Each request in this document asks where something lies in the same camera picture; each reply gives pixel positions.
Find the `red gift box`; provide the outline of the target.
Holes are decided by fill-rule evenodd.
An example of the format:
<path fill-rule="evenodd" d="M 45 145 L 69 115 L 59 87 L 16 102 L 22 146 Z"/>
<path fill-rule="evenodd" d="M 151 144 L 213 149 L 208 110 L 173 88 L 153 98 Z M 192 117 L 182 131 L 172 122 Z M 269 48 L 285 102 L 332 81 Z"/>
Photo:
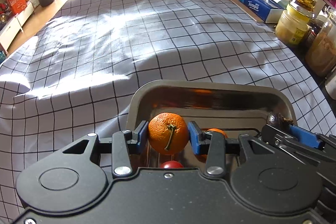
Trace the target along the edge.
<path fill-rule="evenodd" d="M 26 0 L 7 0 L 14 15 L 20 14 L 27 7 Z"/>

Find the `orange mandarin with stem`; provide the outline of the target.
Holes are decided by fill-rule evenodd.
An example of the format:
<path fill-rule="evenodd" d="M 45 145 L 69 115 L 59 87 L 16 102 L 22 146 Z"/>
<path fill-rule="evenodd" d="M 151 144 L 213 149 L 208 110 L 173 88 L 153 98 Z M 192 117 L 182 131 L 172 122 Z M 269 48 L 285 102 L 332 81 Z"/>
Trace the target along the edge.
<path fill-rule="evenodd" d="M 189 142 L 189 131 L 184 119 L 174 113 L 161 113 L 148 125 L 149 143 L 162 155 L 180 153 Z"/>

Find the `blue tissue box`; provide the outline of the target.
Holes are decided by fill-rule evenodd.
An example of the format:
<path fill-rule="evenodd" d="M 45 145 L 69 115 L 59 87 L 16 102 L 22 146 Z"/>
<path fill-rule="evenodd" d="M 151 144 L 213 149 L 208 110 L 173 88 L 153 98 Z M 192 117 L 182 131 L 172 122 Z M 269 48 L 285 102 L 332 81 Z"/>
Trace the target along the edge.
<path fill-rule="evenodd" d="M 264 23 L 275 24 L 285 10 L 281 0 L 239 0 L 254 12 Z"/>

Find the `glass clip-top jar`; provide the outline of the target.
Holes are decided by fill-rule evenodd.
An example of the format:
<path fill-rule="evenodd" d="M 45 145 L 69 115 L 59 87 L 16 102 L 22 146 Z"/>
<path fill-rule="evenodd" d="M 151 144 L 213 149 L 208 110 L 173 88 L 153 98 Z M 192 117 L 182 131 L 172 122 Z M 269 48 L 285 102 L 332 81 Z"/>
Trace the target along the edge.
<path fill-rule="evenodd" d="M 335 66 L 335 8 L 331 8 L 320 32 L 305 56 L 309 68 L 318 76 L 326 76 Z"/>

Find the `yellow lidded jar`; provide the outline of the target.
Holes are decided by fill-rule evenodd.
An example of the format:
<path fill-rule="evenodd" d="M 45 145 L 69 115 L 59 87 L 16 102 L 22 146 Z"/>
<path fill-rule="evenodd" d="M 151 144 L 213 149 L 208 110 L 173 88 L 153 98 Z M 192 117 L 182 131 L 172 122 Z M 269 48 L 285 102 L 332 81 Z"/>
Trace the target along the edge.
<path fill-rule="evenodd" d="M 308 31 L 312 14 L 295 3 L 288 3 L 278 20 L 275 34 L 288 47 L 296 47 Z"/>

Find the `checkered white tablecloth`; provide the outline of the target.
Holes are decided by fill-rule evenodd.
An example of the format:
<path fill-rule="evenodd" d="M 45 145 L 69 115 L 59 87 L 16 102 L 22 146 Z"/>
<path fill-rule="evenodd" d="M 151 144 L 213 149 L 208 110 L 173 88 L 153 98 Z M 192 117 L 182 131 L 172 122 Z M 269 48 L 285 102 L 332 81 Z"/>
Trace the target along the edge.
<path fill-rule="evenodd" d="M 272 87 L 300 127 L 335 134 L 302 62 L 229 0 L 69 0 L 1 64 L 1 220 L 23 210 L 25 167 L 124 128 L 133 94 L 161 79 Z"/>

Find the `red tomato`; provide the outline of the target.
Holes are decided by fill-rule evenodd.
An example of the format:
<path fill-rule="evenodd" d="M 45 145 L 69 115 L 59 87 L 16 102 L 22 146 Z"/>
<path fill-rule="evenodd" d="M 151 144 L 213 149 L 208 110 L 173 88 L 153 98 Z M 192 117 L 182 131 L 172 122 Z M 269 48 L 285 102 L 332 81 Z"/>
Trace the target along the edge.
<path fill-rule="evenodd" d="M 183 165 L 175 160 L 171 161 L 165 161 L 160 165 L 160 168 L 163 169 L 177 169 L 177 168 L 183 168 Z"/>

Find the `stainless steel tray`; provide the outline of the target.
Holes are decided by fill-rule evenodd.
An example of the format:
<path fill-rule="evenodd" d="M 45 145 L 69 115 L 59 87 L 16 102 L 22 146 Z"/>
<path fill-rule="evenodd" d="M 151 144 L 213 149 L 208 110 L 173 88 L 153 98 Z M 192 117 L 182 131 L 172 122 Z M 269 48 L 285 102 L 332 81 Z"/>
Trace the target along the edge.
<path fill-rule="evenodd" d="M 273 88 L 216 83 L 157 80 L 145 84 L 131 99 L 126 129 L 164 112 L 195 121 L 202 129 L 219 128 L 229 137 L 256 135 L 271 111 L 296 120 L 284 94 Z"/>

